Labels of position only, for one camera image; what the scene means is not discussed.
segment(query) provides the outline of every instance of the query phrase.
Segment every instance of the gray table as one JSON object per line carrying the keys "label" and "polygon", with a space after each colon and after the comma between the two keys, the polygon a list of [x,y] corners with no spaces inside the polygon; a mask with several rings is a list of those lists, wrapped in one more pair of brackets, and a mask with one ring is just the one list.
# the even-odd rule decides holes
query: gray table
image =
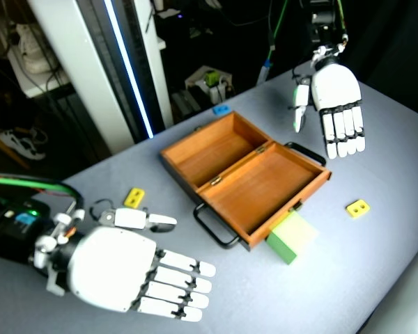
{"label": "gray table", "polygon": [[[276,141],[325,155],[313,111],[303,132],[293,132],[293,88],[286,73],[228,104]],[[250,253],[242,246],[221,249],[196,224],[194,203],[160,163],[162,148],[216,118],[206,111],[67,180],[88,204],[122,202],[131,187],[145,189],[142,205],[178,219],[169,234],[144,234],[215,264],[202,321],[118,314],[72,295],[60,299],[44,290],[37,273],[0,260],[0,333],[354,333],[418,251],[418,115],[365,85],[362,94],[367,149],[328,162],[332,179],[300,212],[319,237],[290,266],[265,242]],[[358,198],[371,211],[352,220],[344,207]],[[56,201],[48,199],[54,211],[65,208]]]}

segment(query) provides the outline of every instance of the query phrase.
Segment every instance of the yellow lego brick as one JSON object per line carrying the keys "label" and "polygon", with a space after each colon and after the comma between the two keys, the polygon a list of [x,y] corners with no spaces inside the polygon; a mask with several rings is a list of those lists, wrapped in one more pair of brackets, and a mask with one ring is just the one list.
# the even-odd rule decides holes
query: yellow lego brick
{"label": "yellow lego brick", "polygon": [[142,201],[145,193],[146,192],[140,188],[132,188],[132,190],[128,193],[127,198],[124,200],[124,205],[126,207],[136,209]]}
{"label": "yellow lego brick", "polygon": [[370,205],[365,203],[364,200],[357,200],[356,202],[347,206],[346,210],[353,218],[357,218],[367,213],[370,210]]}

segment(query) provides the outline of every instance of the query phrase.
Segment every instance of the led light strip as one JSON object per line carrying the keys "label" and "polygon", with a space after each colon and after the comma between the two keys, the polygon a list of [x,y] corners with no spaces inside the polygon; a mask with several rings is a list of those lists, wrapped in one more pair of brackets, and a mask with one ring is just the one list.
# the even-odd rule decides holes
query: led light strip
{"label": "led light strip", "polygon": [[118,19],[116,18],[116,14],[114,12],[113,3],[111,2],[111,0],[104,0],[104,3],[109,14],[111,27],[113,28],[116,41],[118,42],[119,51],[121,51],[121,56],[123,57],[124,66],[128,73],[128,78],[130,80],[130,83],[132,84],[134,96],[137,99],[139,110],[141,111],[141,116],[144,121],[144,125],[146,126],[147,135],[149,138],[153,138],[152,128],[150,127],[150,123],[148,122],[146,108],[144,108],[144,103],[142,102],[141,94],[139,93],[137,81],[134,78],[132,64],[130,64],[130,60],[128,58],[127,49],[125,48],[121,30],[119,29]]}

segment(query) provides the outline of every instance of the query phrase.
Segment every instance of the sponge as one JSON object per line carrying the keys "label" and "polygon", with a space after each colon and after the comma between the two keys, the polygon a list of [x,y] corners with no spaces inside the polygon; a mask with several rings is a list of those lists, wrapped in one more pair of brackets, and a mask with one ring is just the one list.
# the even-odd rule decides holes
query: sponge
{"label": "sponge", "polygon": [[292,211],[270,233],[266,242],[290,264],[318,236],[318,231],[296,211]]}

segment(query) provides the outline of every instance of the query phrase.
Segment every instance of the open wooden box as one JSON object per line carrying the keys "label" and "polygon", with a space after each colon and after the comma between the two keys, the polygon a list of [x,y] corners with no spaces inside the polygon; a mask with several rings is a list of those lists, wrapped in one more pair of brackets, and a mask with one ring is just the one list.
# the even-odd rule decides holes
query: open wooden box
{"label": "open wooden box", "polygon": [[[275,143],[236,112],[190,134],[161,155],[169,172],[200,203],[194,210],[196,220],[225,248],[240,240],[254,247],[331,175],[321,156],[295,143]],[[199,218],[207,206],[236,237],[220,240]]]}

